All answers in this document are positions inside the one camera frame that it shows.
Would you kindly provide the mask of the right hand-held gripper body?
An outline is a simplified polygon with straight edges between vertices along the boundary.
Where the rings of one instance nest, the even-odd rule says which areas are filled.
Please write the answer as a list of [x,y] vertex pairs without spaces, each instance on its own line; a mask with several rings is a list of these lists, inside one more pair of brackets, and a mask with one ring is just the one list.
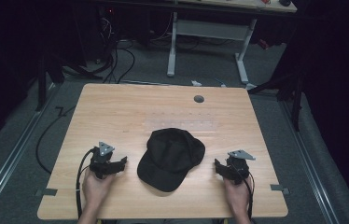
[[230,169],[230,179],[232,179],[236,185],[239,185],[250,175],[249,166],[246,161],[254,161],[256,158],[241,149],[230,151],[228,155],[227,167]]

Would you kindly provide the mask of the black baseball cap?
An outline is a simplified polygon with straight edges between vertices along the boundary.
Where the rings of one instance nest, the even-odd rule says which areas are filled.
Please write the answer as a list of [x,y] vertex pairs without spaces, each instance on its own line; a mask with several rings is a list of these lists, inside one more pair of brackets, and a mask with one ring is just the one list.
[[205,145],[186,130],[167,128],[153,131],[147,140],[147,151],[139,161],[138,177],[149,186],[175,191],[188,172],[199,165]]

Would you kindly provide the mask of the person's right hand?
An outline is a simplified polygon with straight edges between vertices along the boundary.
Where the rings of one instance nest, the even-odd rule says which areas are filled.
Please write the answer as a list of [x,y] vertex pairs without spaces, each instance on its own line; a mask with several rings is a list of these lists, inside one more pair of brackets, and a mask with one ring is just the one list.
[[223,178],[225,186],[226,201],[230,207],[231,212],[235,217],[247,217],[247,209],[249,206],[250,192],[247,184],[250,179],[247,178],[245,183],[235,185],[227,178]]

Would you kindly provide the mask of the person's left hand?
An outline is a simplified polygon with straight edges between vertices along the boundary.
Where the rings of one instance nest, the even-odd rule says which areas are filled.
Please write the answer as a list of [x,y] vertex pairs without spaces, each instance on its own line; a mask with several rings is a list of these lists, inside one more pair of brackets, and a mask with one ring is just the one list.
[[115,175],[108,175],[104,179],[99,179],[90,169],[86,171],[82,188],[85,197],[84,215],[95,216],[98,213],[115,177]]

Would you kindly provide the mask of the grey tape piece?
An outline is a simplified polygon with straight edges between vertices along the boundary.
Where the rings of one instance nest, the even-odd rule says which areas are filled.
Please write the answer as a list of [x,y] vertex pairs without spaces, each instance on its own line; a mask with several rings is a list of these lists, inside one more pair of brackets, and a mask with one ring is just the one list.
[[35,192],[35,196],[37,197],[41,197],[44,195],[48,195],[48,196],[55,196],[57,194],[57,190],[56,189],[38,189]]
[[284,186],[280,184],[270,184],[271,190],[273,191],[281,191],[284,195],[288,195],[290,193],[288,188],[285,188]]

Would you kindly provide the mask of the black metal stand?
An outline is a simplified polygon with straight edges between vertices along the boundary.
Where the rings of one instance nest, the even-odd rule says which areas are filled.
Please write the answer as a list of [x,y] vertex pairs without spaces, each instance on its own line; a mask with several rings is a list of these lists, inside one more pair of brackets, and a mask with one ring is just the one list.
[[299,116],[301,110],[302,86],[305,77],[304,72],[294,72],[282,77],[274,78],[266,83],[256,86],[248,90],[249,94],[267,90],[279,86],[279,91],[276,93],[278,101],[292,100],[292,109],[290,113],[290,122],[296,132],[300,130]]
[[38,59],[38,98],[37,111],[41,111],[48,101],[47,99],[47,80],[46,75],[49,75],[54,84],[62,84],[64,82],[63,66],[70,67],[76,71],[80,76],[90,79],[100,79],[94,72],[87,71],[75,63],[71,63],[65,58],[55,54],[49,50],[43,50]]

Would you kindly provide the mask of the white-legged desk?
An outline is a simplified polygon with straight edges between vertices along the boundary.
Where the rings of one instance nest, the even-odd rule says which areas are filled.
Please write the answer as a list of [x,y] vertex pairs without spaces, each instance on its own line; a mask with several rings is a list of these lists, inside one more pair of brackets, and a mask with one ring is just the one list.
[[[225,9],[245,9],[251,12],[272,12],[275,14],[290,15],[297,12],[297,7],[292,3],[282,4],[280,0],[174,0],[176,6],[190,3],[195,6],[224,7]],[[258,19],[252,17],[242,24],[229,24],[226,21],[208,21],[203,19],[179,19],[177,12],[172,13],[172,38],[169,52],[167,76],[175,75],[176,39],[179,35],[208,37],[224,40],[241,41],[240,51],[234,55],[241,82],[248,90],[256,88],[251,84],[244,67],[244,56],[249,45]]]

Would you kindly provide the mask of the metal floor rail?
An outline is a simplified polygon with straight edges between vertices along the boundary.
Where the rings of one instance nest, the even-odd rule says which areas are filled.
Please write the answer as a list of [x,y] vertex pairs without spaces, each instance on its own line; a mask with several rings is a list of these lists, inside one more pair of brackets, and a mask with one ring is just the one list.
[[60,84],[50,84],[48,96],[42,105],[37,104],[37,87],[32,87],[26,100],[10,114],[0,131],[0,194],[26,150],[37,123],[60,87]]
[[320,179],[318,172],[314,167],[314,163],[308,153],[307,147],[302,139],[300,132],[298,132],[292,123],[291,112],[287,103],[279,102],[281,111],[283,112],[287,126],[289,127],[293,138],[295,139],[298,152],[300,154],[301,164],[304,172],[308,178],[314,197],[319,205],[322,215],[327,224],[339,224],[339,220],[336,212],[333,209],[331,201],[329,199],[326,188]]

